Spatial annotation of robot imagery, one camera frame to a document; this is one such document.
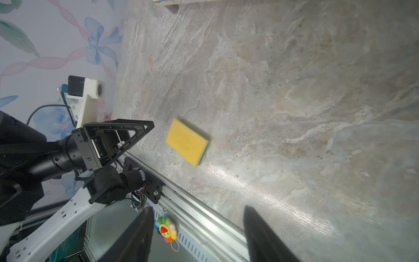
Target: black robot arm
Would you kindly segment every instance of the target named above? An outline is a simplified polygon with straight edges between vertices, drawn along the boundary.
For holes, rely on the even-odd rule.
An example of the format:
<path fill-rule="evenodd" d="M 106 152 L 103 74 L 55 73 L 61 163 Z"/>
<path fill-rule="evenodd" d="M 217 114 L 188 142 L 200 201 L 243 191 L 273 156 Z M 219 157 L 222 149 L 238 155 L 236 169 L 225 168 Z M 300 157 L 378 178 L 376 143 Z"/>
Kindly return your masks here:
<path fill-rule="evenodd" d="M 152 121 L 117 119 L 88 123 L 57 142 L 0 111 L 0 226 L 22 221 L 44 196 L 41 182 L 93 171 L 85 182 L 90 203 L 109 204 L 142 187 L 138 171 L 111 166 L 154 128 Z"/>

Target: wire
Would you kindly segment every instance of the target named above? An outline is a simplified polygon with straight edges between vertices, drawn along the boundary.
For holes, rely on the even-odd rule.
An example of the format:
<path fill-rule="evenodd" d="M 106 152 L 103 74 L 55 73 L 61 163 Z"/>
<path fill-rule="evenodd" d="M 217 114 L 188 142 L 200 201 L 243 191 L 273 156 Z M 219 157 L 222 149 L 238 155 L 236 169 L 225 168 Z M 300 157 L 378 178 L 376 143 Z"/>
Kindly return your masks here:
<path fill-rule="evenodd" d="M 75 181 L 87 181 L 87 180 L 92 180 L 94 177 L 95 177 L 95 173 L 93 173 L 93 174 L 91 174 L 90 176 L 87 176 L 87 177 L 78 176 L 78 177 L 74 178 L 74 180 Z"/>
<path fill-rule="evenodd" d="M 133 199 L 132 198 L 132 192 L 131 192 L 131 207 L 132 208 L 135 208 L 135 210 L 138 210 L 138 209 L 140 209 L 140 211 L 142 211 L 142 209 L 141 209 L 141 202 L 138 202 L 137 200 L 135 200 L 135 199 Z M 135 204 L 134 204 L 134 201 L 135 202 L 137 202 L 137 203 L 139 203 L 140 205 L 139 206 L 136 206 Z"/>
<path fill-rule="evenodd" d="M 172 249 L 173 249 L 174 252 L 177 252 L 177 251 L 179 251 L 179 249 L 180 249 L 181 246 L 179 245 L 179 242 L 176 239 L 175 239 L 175 241 L 176 241 L 176 243 L 178 243 L 178 250 L 175 250 L 173 248 L 172 243 L 170 243 L 170 246 L 172 247 Z"/>
<path fill-rule="evenodd" d="M 117 201 L 115 201 L 115 202 L 110 203 L 109 205 L 107 205 L 107 207 L 108 207 L 108 206 L 110 206 L 110 205 L 115 204 L 116 202 L 119 202 L 119 201 L 122 201 L 122 200 L 125 200 L 125 199 L 128 199 L 128 200 L 135 201 L 135 202 L 139 203 L 138 201 L 136 201 L 136 200 L 134 200 L 134 199 L 132 199 L 132 198 L 126 197 L 126 198 L 122 198 L 122 199 L 120 199 L 120 200 L 117 200 Z"/>
<path fill-rule="evenodd" d="M 25 161 L 23 161 L 23 162 L 20 162 L 19 164 L 16 164 L 15 166 L 12 166 L 12 167 L 10 167 L 10 168 L 8 168 L 8 169 L 4 169 L 4 170 L 0 173 L 0 177 L 1 177 L 2 175 L 6 174 L 6 173 L 8 173 L 8 172 L 10 172 L 10 171 L 12 171 L 12 170 L 14 170 L 14 169 L 18 168 L 18 167 L 20 167 L 20 166 L 23 166 L 24 164 L 28 163 L 29 161 L 31 161 L 31 160 L 30 160 L 30 159 L 28 159 L 28 160 L 25 160 Z"/>
<path fill-rule="evenodd" d="M 60 93 L 61 93 L 61 98 L 62 98 L 62 101 L 64 102 L 64 105 L 68 106 L 64 93 L 62 91 L 60 91 Z M 74 121 L 73 114 L 70 111 L 70 107 L 67 107 L 67 112 L 70 115 L 71 123 L 73 124 L 74 128 L 76 128 L 76 122 Z"/>
<path fill-rule="evenodd" d="M 63 107 L 67 107 L 67 108 L 69 108 L 69 106 L 66 106 L 66 105 L 45 105 L 45 106 L 40 106 L 40 107 L 38 107 L 37 109 L 35 109 L 35 111 L 33 111 L 32 112 L 32 114 L 29 116 L 29 118 L 28 118 L 28 121 L 26 121 L 26 124 L 27 125 L 29 125 L 29 122 L 30 122 L 30 120 L 31 120 L 31 118 L 32 118 L 32 116 L 39 110 L 39 109 L 41 109 L 41 108 L 44 108 L 44 107 L 49 107 L 49 106 L 63 106 Z"/>
<path fill-rule="evenodd" d="M 146 184 L 144 183 L 144 186 L 141 189 L 134 191 L 135 194 L 137 195 L 138 200 L 140 201 L 139 202 L 140 203 L 140 206 L 139 206 L 140 211 L 142 211 L 144 209 L 144 206 L 145 206 L 145 201 L 144 201 L 144 196 L 145 196 L 144 195 L 144 189 L 145 189 L 145 186 L 146 186 Z"/>
<path fill-rule="evenodd" d="M 119 161 L 119 159 L 115 159 L 115 162 L 117 162 L 123 169 L 125 168 L 125 165 L 123 165 L 122 163 L 121 163 L 121 161 Z"/>

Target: green leaf pattern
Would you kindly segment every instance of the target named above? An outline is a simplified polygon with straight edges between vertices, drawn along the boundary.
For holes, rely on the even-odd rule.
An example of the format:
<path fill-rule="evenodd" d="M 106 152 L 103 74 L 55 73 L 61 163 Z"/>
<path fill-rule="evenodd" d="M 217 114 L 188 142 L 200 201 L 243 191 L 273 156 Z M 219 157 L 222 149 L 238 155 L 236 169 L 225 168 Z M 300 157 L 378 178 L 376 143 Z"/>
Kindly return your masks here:
<path fill-rule="evenodd" d="M 35 49 L 35 46 L 32 44 L 32 42 L 29 40 L 28 36 L 16 25 L 4 20 L 0 20 L 0 36 L 15 47 L 39 57 L 39 53 Z"/>
<path fill-rule="evenodd" d="M 13 9 L 18 9 L 22 3 L 22 0 L 10 0 L 11 4 L 0 3 L 0 13 L 7 14 L 13 11 Z"/>

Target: black cable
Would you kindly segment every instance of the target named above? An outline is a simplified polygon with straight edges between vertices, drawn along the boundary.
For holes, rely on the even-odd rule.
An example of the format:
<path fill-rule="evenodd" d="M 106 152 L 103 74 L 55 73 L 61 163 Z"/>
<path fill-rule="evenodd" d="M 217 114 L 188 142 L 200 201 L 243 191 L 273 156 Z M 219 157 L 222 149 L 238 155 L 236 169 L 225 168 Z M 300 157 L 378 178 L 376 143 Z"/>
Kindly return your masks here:
<path fill-rule="evenodd" d="M 134 200 L 134 199 L 132 199 L 132 198 L 128 198 L 128 197 L 126 197 L 126 198 L 122 198 L 122 199 L 120 199 L 120 200 L 117 200 L 117 201 L 115 201 L 115 202 L 112 202 L 112 203 L 110 203 L 109 205 L 107 205 L 107 207 L 108 206 L 110 206 L 110 205 L 113 205 L 113 204 L 115 204 L 116 202 L 119 202 L 119 201 L 122 201 L 122 200 L 125 200 L 125 199 L 128 199 L 128 200 Z"/>
<path fill-rule="evenodd" d="M 30 159 L 25 160 L 25 161 L 20 162 L 19 164 L 16 164 L 15 166 L 12 166 L 12 167 L 10 167 L 10 168 L 8 168 L 8 169 L 6 169 L 5 167 L 3 167 L 3 166 L 2 166 L 2 167 L 4 168 L 4 170 L 2 170 L 2 172 L 0 173 L 0 177 L 1 177 L 2 175 L 6 174 L 6 173 L 8 173 L 8 172 L 10 172 L 10 171 L 12 171 L 12 170 L 14 170 L 14 169 L 18 168 L 18 167 L 23 166 L 24 164 L 28 163 L 29 161 L 31 161 L 31 160 L 30 160 Z"/>
<path fill-rule="evenodd" d="M 132 198 L 132 197 L 133 197 L 133 194 L 132 194 L 132 192 L 131 192 L 131 204 L 132 204 L 133 206 L 135 206 L 136 208 L 141 207 L 141 206 L 142 206 L 141 202 L 138 202 L 137 200 L 135 200 L 135 199 L 134 199 L 134 198 Z M 134 202 L 137 202 L 138 204 L 140 204 L 140 206 L 138 207 L 138 206 L 134 205 Z"/>
<path fill-rule="evenodd" d="M 139 190 L 134 191 L 135 196 L 137 197 L 137 199 L 140 200 L 140 201 L 136 201 L 136 200 L 134 200 L 134 201 L 136 201 L 137 203 L 140 204 L 139 208 L 140 208 L 141 211 L 144 209 L 144 206 L 145 206 L 145 203 L 143 203 L 143 199 L 144 199 L 144 196 L 145 196 L 144 195 L 145 187 L 146 187 L 146 184 L 144 183 L 144 186 L 141 188 L 141 193 L 138 193 Z"/>
<path fill-rule="evenodd" d="M 62 101 L 64 102 L 64 105 L 68 106 L 64 93 L 60 91 L 60 94 L 61 94 Z M 74 121 L 73 114 L 70 111 L 70 107 L 67 107 L 67 112 L 70 115 L 71 123 L 73 124 L 74 128 L 76 128 L 76 122 Z"/>
<path fill-rule="evenodd" d="M 75 181 L 87 181 L 87 180 L 92 180 L 95 177 L 95 173 L 91 174 L 90 176 L 87 177 L 82 177 L 82 176 L 78 176 L 76 178 L 74 178 Z"/>
<path fill-rule="evenodd" d="M 115 162 L 117 162 L 123 169 L 125 168 L 125 165 L 123 165 L 122 163 L 121 163 L 121 161 L 119 161 L 119 159 L 115 159 Z"/>
<path fill-rule="evenodd" d="M 29 116 L 29 118 L 28 118 L 28 121 L 26 121 L 26 124 L 27 125 L 29 125 L 29 122 L 30 122 L 30 120 L 31 120 L 31 118 L 32 118 L 32 116 L 39 110 L 39 109 L 41 109 L 41 108 L 44 108 L 44 107 L 49 107 L 49 106 L 64 106 L 64 107 L 67 107 L 67 108 L 69 108 L 69 106 L 66 106 L 66 105 L 45 105 L 45 106 L 40 106 L 40 107 L 38 107 L 37 109 L 35 109 L 35 111 L 33 111 L 32 112 L 32 114 Z"/>

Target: teal basket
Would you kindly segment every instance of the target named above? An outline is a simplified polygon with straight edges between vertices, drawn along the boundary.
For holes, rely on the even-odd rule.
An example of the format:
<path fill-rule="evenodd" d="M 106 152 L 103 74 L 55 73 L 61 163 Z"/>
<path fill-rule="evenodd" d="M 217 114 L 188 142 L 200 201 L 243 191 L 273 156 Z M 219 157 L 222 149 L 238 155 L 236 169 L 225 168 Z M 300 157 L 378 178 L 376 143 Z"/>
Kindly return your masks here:
<path fill-rule="evenodd" d="M 51 262 L 59 262 L 66 256 L 71 255 L 77 246 L 78 237 L 80 235 L 81 226 L 76 229 L 64 242 L 62 242 L 49 256 Z"/>

